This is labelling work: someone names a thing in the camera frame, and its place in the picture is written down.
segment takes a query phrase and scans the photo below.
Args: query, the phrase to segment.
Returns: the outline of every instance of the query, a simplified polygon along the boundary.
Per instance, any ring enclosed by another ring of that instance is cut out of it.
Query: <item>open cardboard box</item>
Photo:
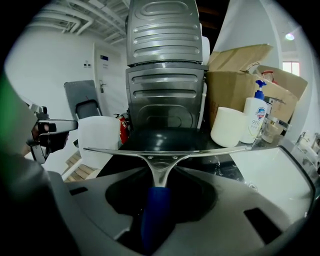
[[[218,107],[243,112],[246,98],[254,97],[259,88],[256,80],[263,80],[267,83],[262,88],[265,96],[285,102],[285,104],[275,102],[272,105],[271,115],[284,122],[289,121],[297,101],[305,91],[307,81],[278,68],[259,66],[272,48],[268,44],[257,44],[222,52],[214,51],[210,55],[206,83],[207,111],[209,111],[211,127],[214,124]],[[249,70],[257,66],[256,74],[250,74]],[[274,80],[278,84],[259,76],[261,72],[266,70],[273,71]]]

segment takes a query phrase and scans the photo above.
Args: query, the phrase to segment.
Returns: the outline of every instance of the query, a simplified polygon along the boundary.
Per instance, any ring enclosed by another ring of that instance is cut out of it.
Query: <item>door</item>
[[[128,109],[126,64],[121,54],[97,43],[93,44],[93,76],[103,116],[114,117]]]

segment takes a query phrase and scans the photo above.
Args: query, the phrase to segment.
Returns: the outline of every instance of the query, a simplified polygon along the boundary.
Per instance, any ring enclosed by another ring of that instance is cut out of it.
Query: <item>red fire extinguisher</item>
[[[121,143],[124,144],[129,138],[129,129],[125,117],[122,114],[114,114],[115,118],[120,120],[120,139]]]

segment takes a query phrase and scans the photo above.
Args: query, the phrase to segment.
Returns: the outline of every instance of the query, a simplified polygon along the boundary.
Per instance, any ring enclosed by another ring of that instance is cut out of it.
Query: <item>wooden floor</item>
[[[68,169],[72,167],[78,160],[81,159],[79,151],[71,156],[67,161]],[[85,180],[95,169],[92,169],[84,164],[81,164],[64,182],[75,182]]]

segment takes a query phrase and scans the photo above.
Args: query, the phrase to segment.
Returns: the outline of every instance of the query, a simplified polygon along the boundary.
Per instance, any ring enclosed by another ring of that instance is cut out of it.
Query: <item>white cup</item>
[[[211,130],[211,138],[225,148],[235,147],[245,132],[247,116],[235,109],[219,107]]]

